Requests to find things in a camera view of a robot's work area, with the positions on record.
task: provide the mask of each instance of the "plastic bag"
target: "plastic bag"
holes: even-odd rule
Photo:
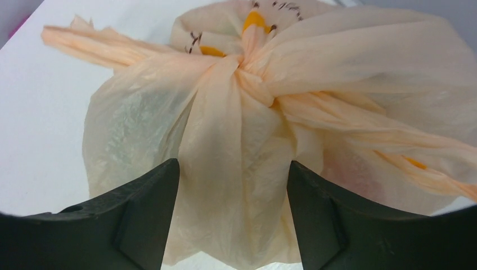
[[[180,16],[169,46],[80,18],[42,36],[116,71],[85,120],[92,196],[179,158],[168,264],[198,251],[238,269],[298,262],[292,160],[410,212],[477,200],[477,148],[459,141],[477,130],[477,64],[438,17],[236,0]]]

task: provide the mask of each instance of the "peach plastic bag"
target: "peach plastic bag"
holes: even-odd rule
[[[116,71],[85,120],[91,196],[179,159],[168,264],[198,251],[238,269],[298,262],[292,160],[415,213],[477,200],[477,148],[462,142],[477,130],[477,64],[438,17],[232,0],[180,16],[168,46],[80,18],[42,37]]]

